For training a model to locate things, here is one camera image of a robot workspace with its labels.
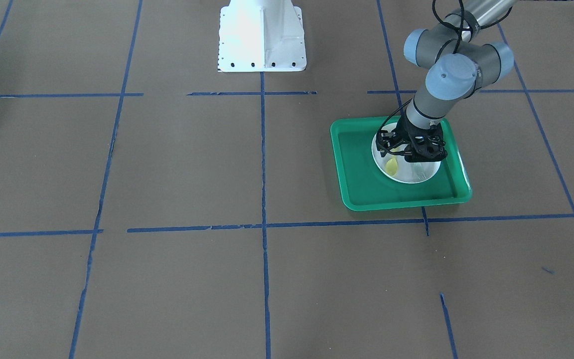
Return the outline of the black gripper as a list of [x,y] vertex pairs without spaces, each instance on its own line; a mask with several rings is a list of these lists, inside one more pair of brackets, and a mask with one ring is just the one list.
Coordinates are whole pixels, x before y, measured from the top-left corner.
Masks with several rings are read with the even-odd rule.
[[440,162],[448,157],[441,124],[430,124],[428,129],[413,125],[401,116],[392,130],[381,126],[376,134],[376,151],[385,155],[401,156],[409,163]]

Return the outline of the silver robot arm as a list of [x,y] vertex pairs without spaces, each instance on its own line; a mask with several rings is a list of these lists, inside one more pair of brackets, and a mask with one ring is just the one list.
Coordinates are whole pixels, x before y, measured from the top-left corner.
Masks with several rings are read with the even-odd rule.
[[392,130],[381,127],[374,137],[380,157],[406,162],[440,162],[448,157],[441,125],[463,99],[498,82],[513,69],[514,55],[505,43],[472,41],[498,25],[512,11],[513,0],[460,0],[444,17],[435,16],[432,29],[417,29],[405,41],[405,58],[426,69],[424,84],[405,105]]

